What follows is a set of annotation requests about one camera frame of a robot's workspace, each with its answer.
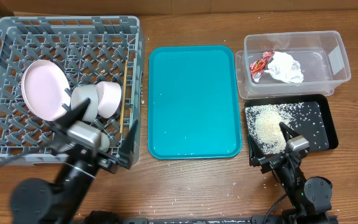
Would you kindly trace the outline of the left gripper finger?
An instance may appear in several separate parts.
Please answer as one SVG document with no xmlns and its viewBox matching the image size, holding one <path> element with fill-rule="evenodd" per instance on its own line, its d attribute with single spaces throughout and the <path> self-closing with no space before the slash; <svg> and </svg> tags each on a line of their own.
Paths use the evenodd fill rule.
<svg viewBox="0 0 358 224">
<path fill-rule="evenodd" d="M 136 119 L 127 136 L 124 138 L 121 148 L 118 150 L 116 155 L 117 164 L 123 168 L 130 169 L 132 166 L 132 161 L 134 157 L 134 141 L 138 128 L 138 120 Z"/>
<path fill-rule="evenodd" d="M 66 112 L 55 121 L 50 122 L 50 129 L 56 134 L 66 134 L 68 130 L 77 122 L 81 121 L 88 109 L 91 100 L 86 98 L 76 108 Z"/>
</svg>

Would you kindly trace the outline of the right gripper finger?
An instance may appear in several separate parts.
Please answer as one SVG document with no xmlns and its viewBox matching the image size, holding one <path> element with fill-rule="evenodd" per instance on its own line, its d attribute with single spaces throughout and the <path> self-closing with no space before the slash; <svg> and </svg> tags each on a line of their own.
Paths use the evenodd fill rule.
<svg viewBox="0 0 358 224">
<path fill-rule="evenodd" d="M 294 142 L 300 140 L 302 136 L 292 128 L 289 128 L 285 123 L 279 123 L 280 130 L 283 134 L 285 142 Z"/>
<path fill-rule="evenodd" d="M 265 159 L 264 153 L 251 135 L 247 136 L 247 141 L 249 145 L 249 164 L 254 167 L 260 166 L 260 161 Z"/>
</svg>

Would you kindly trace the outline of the small white cup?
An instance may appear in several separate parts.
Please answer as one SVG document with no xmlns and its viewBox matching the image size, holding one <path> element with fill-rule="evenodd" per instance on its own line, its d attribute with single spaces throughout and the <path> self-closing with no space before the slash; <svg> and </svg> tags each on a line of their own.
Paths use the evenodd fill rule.
<svg viewBox="0 0 358 224">
<path fill-rule="evenodd" d="M 101 134 L 101 145 L 99 147 L 100 151 L 107 152 L 109 150 L 110 141 L 106 134 Z"/>
</svg>

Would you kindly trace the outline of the grey metal bowl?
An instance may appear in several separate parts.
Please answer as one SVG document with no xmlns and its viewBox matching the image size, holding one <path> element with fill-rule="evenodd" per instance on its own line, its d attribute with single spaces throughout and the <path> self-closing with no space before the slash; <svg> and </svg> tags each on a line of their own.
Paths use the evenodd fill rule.
<svg viewBox="0 0 358 224">
<path fill-rule="evenodd" d="M 83 121 L 93 122 L 98 115 L 98 94 L 95 85 L 83 85 L 73 89 L 71 94 L 71 109 L 75 109 L 86 99 L 90 100 L 87 110 L 82 118 Z"/>
</svg>

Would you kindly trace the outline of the large white plate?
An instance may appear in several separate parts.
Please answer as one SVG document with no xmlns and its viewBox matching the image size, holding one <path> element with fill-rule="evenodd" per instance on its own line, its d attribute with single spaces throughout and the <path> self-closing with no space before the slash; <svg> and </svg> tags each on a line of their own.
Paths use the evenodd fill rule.
<svg viewBox="0 0 358 224">
<path fill-rule="evenodd" d="M 39 118 L 53 121 L 67 111 L 70 104 L 66 92 L 69 82 L 60 67 L 49 60 L 36 60 L 26 69 L 21 80 L 21 92 L 30 111 Z"/>
</svg>

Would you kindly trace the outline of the small white bowl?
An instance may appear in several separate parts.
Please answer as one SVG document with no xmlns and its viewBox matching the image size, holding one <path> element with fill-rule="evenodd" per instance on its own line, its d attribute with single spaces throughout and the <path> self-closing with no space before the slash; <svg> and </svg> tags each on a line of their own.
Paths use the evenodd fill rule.
<svg viewBox="0 0 358 224">
<path fill-rule="evenodd" d="M 116 82 L 99 82 L 96 85 L 98 94 L 98 114 L 110 118 L 121 103 L 121 86 Z"/>
</svg>

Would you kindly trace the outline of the white tissue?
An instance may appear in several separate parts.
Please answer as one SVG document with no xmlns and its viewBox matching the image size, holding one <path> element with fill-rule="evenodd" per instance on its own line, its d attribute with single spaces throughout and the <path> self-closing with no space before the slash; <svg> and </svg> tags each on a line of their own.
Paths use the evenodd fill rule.
<svg viewBox="0 0 358 224">
<path fill-rule="evenodd" d="M 285 52 L 273 53 L 272 58 L 265 67 L 265 73 L 268 73 L 273 79 L 284 83 L 301 83 L 304 80 L 300 63 Z"/>
</svg>

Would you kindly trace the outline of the wooden chopstick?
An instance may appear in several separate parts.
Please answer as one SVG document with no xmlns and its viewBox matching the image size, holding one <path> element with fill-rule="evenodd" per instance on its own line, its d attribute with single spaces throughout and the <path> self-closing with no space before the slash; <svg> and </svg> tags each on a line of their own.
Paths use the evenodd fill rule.
<svg viewBox="0 0 358 224">
<path fill-rule="evenodd" d="M 123 127 L 124 127 L 124 110 L 125 110 L 125 101 L 126 101 L 127 69 L 128 69 L 128 62 L 127 62 L 127 60 L 125 60 L 124 76 L 123 76 L 123 84 L 122 84 L 122 101 L 121 101 L 120 130 L 119 130 L 120 134 L 123 133 Z"/>
</svg>

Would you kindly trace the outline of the red snack wrapper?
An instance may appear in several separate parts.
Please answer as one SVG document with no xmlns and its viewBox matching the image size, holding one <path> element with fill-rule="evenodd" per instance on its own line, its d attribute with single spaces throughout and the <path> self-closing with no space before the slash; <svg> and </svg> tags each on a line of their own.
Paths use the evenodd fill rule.
<svg viewBox="0 0 358 224">
<path fill-rule="evenodd" d="M 274 56 L 275 52 L 264 52 L 259 60 L 250 64 L 251 78 L 254 82 L 258 82 L 264 73 L 265 67 Z"/>
</svg>

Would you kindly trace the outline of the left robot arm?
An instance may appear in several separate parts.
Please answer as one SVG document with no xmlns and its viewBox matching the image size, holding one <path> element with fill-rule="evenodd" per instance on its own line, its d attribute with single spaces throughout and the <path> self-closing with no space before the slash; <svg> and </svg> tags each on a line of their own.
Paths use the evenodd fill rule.
<svg viewBox="0 0 358 224">
<path fill-rule="evenodd" d="M 101 131 L 84 122 L 90 104 L 86 99 L 75 109 L 50 123 L 56 138 L 50 143 L 54 154 L 66 154 L 53 182 L 31 178 L 22 181 L 11 194 L 14 223 L 71 223 L 100 169 L 115 173 L 130 169 L 134 157 L 134 121 L 116 156 L 100 150 Z"/>
</svg>

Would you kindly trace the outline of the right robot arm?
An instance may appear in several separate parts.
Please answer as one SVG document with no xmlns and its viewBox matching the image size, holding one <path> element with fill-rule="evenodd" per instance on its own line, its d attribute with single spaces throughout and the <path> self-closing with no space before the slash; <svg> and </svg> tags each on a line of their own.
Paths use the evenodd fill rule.
<svg viewBox="0 0 358 224">
<path fill-rule="evenodd" d="M 310 149 L 309 141 L 283 122 L 279 127 L 286 140 L 285 148 L 272 156 L 266 156 L 252 136 L 247 137 L 250 165 L 260 166 L 263 174 L 271 172 L 285 191 L 264 217 L 253 216 L 251 222 L 338 224 L 336 216 L 328 215 L 332 209 L 331 181 L 320 176 L 307 179 L 300 169 Z"/>
</svg>

